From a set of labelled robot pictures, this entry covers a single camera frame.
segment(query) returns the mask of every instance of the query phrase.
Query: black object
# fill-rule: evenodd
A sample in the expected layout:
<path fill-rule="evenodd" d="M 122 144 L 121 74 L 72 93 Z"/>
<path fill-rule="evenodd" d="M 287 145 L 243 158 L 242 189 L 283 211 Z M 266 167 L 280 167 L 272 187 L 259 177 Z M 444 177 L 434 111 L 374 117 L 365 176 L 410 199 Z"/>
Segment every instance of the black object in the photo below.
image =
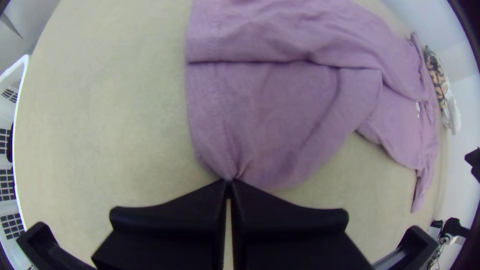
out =
<path fill-rule="evenodd" d="M 9 3 L 10 0 L 0 0 L 0 16 L 2 16 Z"/>
<path fill-rule="evenodd" d="M 10 129 L 10 135 L 8 135 L 8 138 L 6 139 L 6 159 L 10 162 L 14 162 L 14 158 L 12 155 L 13 152 L 13 138 L 14 138 L 14 123 L 11 123 L 11 129 Z"/>
<path fill-rule="evenodd" d="M 227 199 L 236 270 L 374 269 L 345 233 L 346 211 L 293 205 L 238 180 L 157 206 L 112 209 L 113 232 L 92 261 L 99 270 L 221 270 Z M 391 267 L 382 269 L 420 268 L 438 246 L 429 238 L 410 228 L 399 245 L 405 256 L 385 258 Z M 17 242 L 39 270 L 93 269 L 61 249 L 44 223 Z"/>
<path fill-rule="evenodd" d="M 460 236 L 468 238 L 470 230 L 460 225 L 460 219 L 451 217 L 445 222 L 445 226 L 441 230 L 440 237 L 446 237 L 447 234 L 456 237 Z"/>
<path fill-rule="evenodd" d="M 472 167 L 480 166 L 480 147 L 466 154 L 465 161 Z"/>
<path fill-rule="evenodd" d="M 417 226 L 409 228 L 398 247 L 373 264 L 375 270 L 417 270 L 437 249 L 437 242 Z"/>

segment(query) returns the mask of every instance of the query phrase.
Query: white wall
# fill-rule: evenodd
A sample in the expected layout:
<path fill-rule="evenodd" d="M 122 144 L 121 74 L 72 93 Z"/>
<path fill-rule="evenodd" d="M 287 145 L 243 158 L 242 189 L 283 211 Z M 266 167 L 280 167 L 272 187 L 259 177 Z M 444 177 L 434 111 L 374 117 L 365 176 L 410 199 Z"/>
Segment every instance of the white wall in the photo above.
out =
<path fill-rule="evenodd" d="M 460 219 L 470 228 L 480 200 L 480 184 L 470 173 L 472 167 L 464 160 L 469 152 L 480 146 L 480 75 L 473 75 L 451 85 L 462 113 L 462 128 L 450 136 L 448 145 L 448 176 L 446 194 L 440 218 Z M 442 269 L 449 269 L 462 247 L 447 245 L 440 257 Z"/>
<path fill-rule="evenodd" d="M 417 32 L 424 45 L 436 51 L 450 79 L 462 127 L 448 138 L 448 174 L 440 218 L 458 218 L 462 226 L 470 228 L 479 205 L 480 184 L 464 157 L 480 146 L 480 75 L 467 36 L 447 0 L 383 2 Z M 449 269 L 460 249 L 457 244 L 445 246 L 440 268 Z"/>
<path fill-rule="evenodd" d="M 0 22 L 0 74 L 24 54 L 31 54 L 60 0 L 10 0 L 8 16 L 21 37 Z"/>
<path fill-rule="evenodd" d="M 441 58 L 450 82 L 478 73 L 469 41 L 447 0 L 382 0 Z"/>

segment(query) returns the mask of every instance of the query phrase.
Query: purple towel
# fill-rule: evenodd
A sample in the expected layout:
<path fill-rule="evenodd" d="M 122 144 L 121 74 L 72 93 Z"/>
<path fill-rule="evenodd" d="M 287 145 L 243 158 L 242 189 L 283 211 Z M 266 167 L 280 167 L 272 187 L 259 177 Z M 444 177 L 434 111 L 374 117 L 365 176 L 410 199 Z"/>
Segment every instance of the purple towel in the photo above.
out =
<path fill-rule="evenodd" d="M 439 142 L 418 44 L 349 0 L 194 0 L 185 55 L 198 160 L 225 179 L 290 187 L 357 131 L 417 171 L 419 209 Z"/>

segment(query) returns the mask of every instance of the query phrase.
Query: black plastic bracket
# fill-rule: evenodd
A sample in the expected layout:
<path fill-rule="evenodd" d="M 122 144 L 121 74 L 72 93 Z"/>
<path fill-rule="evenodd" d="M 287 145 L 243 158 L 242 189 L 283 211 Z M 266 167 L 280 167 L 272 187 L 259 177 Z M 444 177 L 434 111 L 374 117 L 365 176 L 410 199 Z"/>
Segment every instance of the black plastic bracket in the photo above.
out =
<path fill-rule="evenodd" d="M 113 208 L 113 231 L 92 261 L 99 270 L 221 270 L 228 199 L 236 270 L 374 269 L 345 233 L 345 210 L 300 207 L 238 180 L 156 206 Z M 61 249 L 44 223 L 17 241 L 39 270 L 94 269 Z"/>

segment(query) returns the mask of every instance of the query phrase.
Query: fabric fold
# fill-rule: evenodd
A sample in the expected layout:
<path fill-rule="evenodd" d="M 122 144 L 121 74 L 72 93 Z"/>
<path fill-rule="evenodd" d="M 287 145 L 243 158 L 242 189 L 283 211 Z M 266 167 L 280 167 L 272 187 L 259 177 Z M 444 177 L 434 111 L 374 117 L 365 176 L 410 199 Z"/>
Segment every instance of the fabric fold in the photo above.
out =
<path fill-rule="evenodd" d="M 185 57 L 198 160 L 225 179 L 291 187 L 358 131 L 417 170 L 418 209 L 438 139 L 413 39 L 349 0 L 194 0 Z"/>

